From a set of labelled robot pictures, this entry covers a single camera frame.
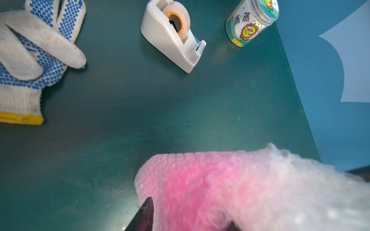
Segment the white tape dispenser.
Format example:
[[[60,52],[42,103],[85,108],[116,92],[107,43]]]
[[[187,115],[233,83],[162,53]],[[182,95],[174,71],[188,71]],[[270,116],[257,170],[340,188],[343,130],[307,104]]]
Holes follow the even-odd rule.
[[[141,33],[157,50],[186,73],[198,64],[207,45],[194,37],[190,16],[177,1],[149,1],[145,8]]]

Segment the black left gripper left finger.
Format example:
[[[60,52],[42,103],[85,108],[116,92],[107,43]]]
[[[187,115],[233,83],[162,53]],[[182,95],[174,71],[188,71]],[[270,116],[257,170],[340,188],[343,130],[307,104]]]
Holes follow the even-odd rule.
[[[153,199],[148,197],[126,227],[125,231],[152,231],[154,220]]]

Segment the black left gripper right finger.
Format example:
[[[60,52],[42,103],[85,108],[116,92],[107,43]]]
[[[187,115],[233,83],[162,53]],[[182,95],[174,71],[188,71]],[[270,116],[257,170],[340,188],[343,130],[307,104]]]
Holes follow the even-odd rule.
[[[237,226],[236,223],[234,223],[232,221],[232,222],[230,222],[230,224],[228,225],[228,227],[225,229],[225,231],[241,231],[241,229]]]

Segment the clear bubble wrap sheet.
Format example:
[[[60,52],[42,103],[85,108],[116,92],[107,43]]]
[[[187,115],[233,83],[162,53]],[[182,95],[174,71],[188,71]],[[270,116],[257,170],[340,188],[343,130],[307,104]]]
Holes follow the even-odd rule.
[[[251,231],[369,230],[370,185],[362,178],[272,143],[236,152],[251,155],[237,180]]]

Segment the pink plastic wine glass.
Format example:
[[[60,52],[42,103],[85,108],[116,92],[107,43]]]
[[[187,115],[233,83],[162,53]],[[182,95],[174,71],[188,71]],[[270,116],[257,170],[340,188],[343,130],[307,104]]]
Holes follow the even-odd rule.
[[[150,158],[135,177],[135,189],[140,202],[153,201],[153,230],[225,231],[231,223],[242,231],[252,230],[237,188],[241,167],[250,159],[244,152]]]

